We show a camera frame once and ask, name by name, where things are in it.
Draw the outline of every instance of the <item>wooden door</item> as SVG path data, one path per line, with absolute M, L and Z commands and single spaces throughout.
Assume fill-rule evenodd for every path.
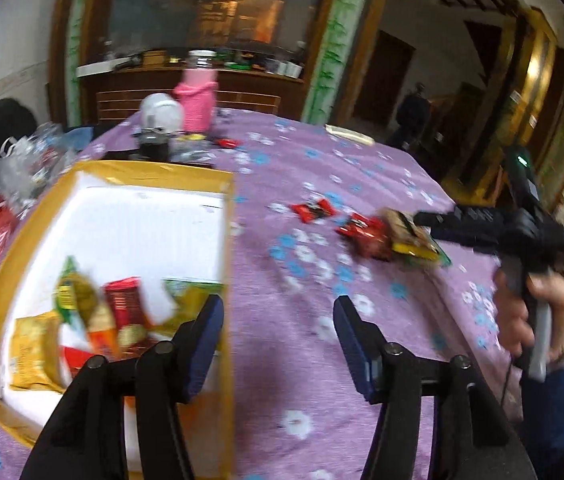
M 385 126 L 395 108 L 415 48 L 383 30 L 375 43 L 353 117 Z

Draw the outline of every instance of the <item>table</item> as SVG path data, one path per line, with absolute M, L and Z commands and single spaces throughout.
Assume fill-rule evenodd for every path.
M 491 302 L 495 258 L 444 244 L 452 266 L 430 272 L 357 261 L 334 232 L 351 211 L 381 206 L 447 211 L 452 201 L 408 154 L 329 136 L 322 127 L 229 110 L 216 129 L 241 140 L 219 150 L 235 172 L 236 209 L 228 319 L 235 372 L 237 472 L 249 480 L 359 478 L 379 406 L 356 393 L 332 321 L 350 295 L 361 316 L 418 356 L 468 354 L 498 396 L 508 355 L 498 346 Z M 85 156 L 134 146 L 136 116 Z M 302 224 L 288 209 L 313 193 L 342 212 Z M 519 412 L 516 381 L 508 410 Z M 430 460 L 433 402 L 422 408 L 414 478 Z M 28 449 L 0 430 L 0 480 L 16 480 Z

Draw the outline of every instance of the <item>blue gripper pad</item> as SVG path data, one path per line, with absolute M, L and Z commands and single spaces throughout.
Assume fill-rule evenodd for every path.
M 382 402 L 381 349 L 386 345 L 382 332 L 377 325 L 362 321 L 348 296 L 335 300 L 333 322 L 355 389 L 371 404 Z
M 188 377 L 184 394 L 192 399 L 202 390 L 224 323 L 222 298 L 211 294 L 177 350 L 177 369 Z

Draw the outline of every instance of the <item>pink bottle cover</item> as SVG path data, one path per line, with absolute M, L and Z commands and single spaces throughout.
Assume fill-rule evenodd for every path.
M 202 72 L 202 70 L 191 70 L 191 72 Z M 213 119 L 217 82 L 207 79 L 201 84 L 191 85 L 188 84 L 190 78 L 185 77 L 185 80 L 187 83 L 182 82 L 173 89 L 173 93 L 184 108 L 184 130 L 192 133 L 205 133 L 209 131 Z

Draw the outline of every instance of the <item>screw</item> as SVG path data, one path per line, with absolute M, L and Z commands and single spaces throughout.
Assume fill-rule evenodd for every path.
M 452 358 L 452 362 L 455 366 L 461 368 L 462 370 L 470 368 L 470 359 L 464 355 L 456 355 Z
M 173 351 L 173 343 L 171 341 L 160 341 L 155 345 L 156 354 L 170 354 Z
M 100 368 L 105 362 L 107 362 L 107 360 L 105 359 L 104 356 L 94 355 L 92 358 L 86 361 L 86 365 L 89 368 L 95 369 L 95 368 Z
M 404 349 L 402 348 L 402 345 L 399 343 L 388 343 L 386 345 L 386 352 L 388 352 L 391 355 L 400 355 L 403 351 Z

